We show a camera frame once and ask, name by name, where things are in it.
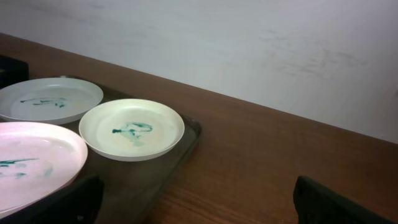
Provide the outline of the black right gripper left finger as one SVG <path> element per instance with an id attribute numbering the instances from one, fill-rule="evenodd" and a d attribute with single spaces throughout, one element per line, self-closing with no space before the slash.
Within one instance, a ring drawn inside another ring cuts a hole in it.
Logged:
<path id="1" fill-rule="evenodd" d="M 1 224 L 92 224 L 103 200 L 104 182 L 90 176 L 1 219 Z"/>

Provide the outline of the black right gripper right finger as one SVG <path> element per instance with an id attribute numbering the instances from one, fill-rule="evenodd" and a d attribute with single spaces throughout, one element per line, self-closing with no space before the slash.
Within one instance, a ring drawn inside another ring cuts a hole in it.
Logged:
<path id="1" fill-rule="evenodd" d="M 293 200 L 298 224 L 395 224 L 307 176 L 299 176 Z"/>

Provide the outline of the pink plate with green stain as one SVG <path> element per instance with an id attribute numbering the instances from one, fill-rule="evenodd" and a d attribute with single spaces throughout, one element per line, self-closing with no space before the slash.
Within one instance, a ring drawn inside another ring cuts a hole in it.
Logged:
<path id="1" fill-rule="evenodd" d="M 67 128 L 1 123 L 1 217 L 71 184 L 87 156 L 84 140 Z"/>

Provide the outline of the light grey plate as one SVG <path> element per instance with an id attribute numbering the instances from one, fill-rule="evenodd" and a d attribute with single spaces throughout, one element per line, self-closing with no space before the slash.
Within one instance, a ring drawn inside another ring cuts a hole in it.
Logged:
<path id="1" fill-rule="evenodd" d="M 39 78 L 1 89 L 1 118 L 67 124 L 78 121 L 100 104 L 103 91 L 94 83 L 76 78 Z"/>

